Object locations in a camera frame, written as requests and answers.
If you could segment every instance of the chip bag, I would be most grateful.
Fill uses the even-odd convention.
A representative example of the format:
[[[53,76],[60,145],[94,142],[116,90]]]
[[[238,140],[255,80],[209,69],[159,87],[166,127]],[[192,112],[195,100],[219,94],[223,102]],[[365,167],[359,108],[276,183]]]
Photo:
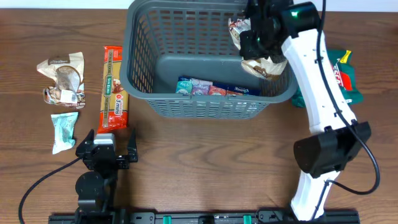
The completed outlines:
[[[355,85],[354,67],[349,64],[351,56],[350,50],[328,50],[328,57],[335,73],[336,82],[340,86],[344,99],[348,104],[356,104],[363,101],[363,96]],[[300,89],[293,95],[292,103],[297,107],[305,107]]]
[[[43,90],[44,101],[75,109],[86,105],[83,53],[52,57],[37,65],[37,71],[55,81]]]
[[[129,95],[121,86],[119,73],[122,47],[105,46],[104,83],[98,133],[127,127]]]

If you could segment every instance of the wood grain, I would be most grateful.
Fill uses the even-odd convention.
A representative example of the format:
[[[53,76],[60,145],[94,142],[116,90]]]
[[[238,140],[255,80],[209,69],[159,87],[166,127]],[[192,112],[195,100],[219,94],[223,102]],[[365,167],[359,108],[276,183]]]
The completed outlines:
[[[36,65],[58,54],[85,56],[85,108],[75,137],[98,125],[104,45],[123,42],[124,10],[0,10],[0,223],[18,223],[17,207],[40,177],[75,158],[74,149],[52,155],[50,115],[73,111],[47,105],[52,85]],[[353,106],[371,123],[369,146],[382,172],[379,190],[356,196],[333,187],[328,208],[355,208],[362,223],[397,223],[398,14],[330,12],[329,47],[353,51],[357,86],[365,101]],[[244,121],[166,119],[130,98],[130,127],[137,129],[139,162],[120,172],[118,204],[164,211],[256,210],[285,206],[298,182],[292,146],[309,136],[306,111],[290,102],[272,105]],[[117,132],[124,149],[129,130]],[[55,174],[28,197],[26,223],[46,223],[52,212],[73,212],[83,163]],[[369,188],[374,171],[361,151],[339,181]]]

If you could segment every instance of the mint green packet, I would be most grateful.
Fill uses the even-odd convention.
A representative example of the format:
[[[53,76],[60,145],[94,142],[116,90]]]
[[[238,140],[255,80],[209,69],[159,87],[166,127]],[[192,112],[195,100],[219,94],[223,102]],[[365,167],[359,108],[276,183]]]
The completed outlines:
[[[335,73],[336,82],[349,105],[363,101],[363,95],[356,88],[354,67],[349,64],[351,56],[350,50],[328,50],[328,57]],[[305,108],[300,88],[293,95],[292,103],[296,107]]]
[[[75,145],[76,141],[72,137],[77,117],[78,112],[51,114],[51,120],[55,129],[52,154],[71,149]]]

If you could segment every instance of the snack wrapper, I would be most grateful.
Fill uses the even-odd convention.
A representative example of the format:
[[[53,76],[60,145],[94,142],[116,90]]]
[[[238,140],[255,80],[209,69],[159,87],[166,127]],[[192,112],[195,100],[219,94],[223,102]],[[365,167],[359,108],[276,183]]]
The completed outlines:
[[[210,86],[209,95],[225,96],[226,90],[216,86]]]
[[[179,77],[177,83],[176,93],[191,94],[192,82],[190,78]]]
[[[72,137],[77,116],[78,112],[51,114],[55,133],[52,154],[57,154],[58,152],[70,149],[75,145],[76,141],[72,139]]]
[[[98,133],[127,127],[129,94],[121,86],[119,73],[122,47],[105,46],[104,83]]]
[[[194,85],[192,88],[193,95],[208,95],[209,94],[209,85]]]
[[[328,50],[328,57],[335,73],[336,82],[349,105],[363,101],[363,95],[355,84],[355,70],[350,65],[351,56],[350,50]],[[293,95],[292,103],[296,107],[305,108],[304,97],[300,88]]]
[[[249,19],[237,19],[232,21],[228,19],[229,33],[231,34],[232,41],[236,48],[241,49],[240,34],[243,31],[251,29],[251,23]],[[270,57],[259,58],[257,60],[243,60],[242,67],[248,73],[266,80],[278,80],[280,74],[284,71],[287,64],[286,59],[280,60],[280,62],[273,62]]]
[[[243,95],[243,93],[236,93],[236,92],[234,92],[234,91],[228,90],[228,91],[226,92],[226,95],[227,95],[227,96]]]
[[[43,90],[44,101],[80,109],[86,105],[83,53],[57,56],[37,65],[37,71],[55,81],[55,86]]]

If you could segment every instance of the spaghetti package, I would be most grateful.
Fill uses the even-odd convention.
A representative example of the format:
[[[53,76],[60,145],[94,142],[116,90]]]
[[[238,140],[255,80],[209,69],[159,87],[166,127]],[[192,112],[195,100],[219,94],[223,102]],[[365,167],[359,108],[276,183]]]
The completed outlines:
[[[98,133],[127,127],[129,95],[119,80],[122,47],[105,46],[104,82]]]

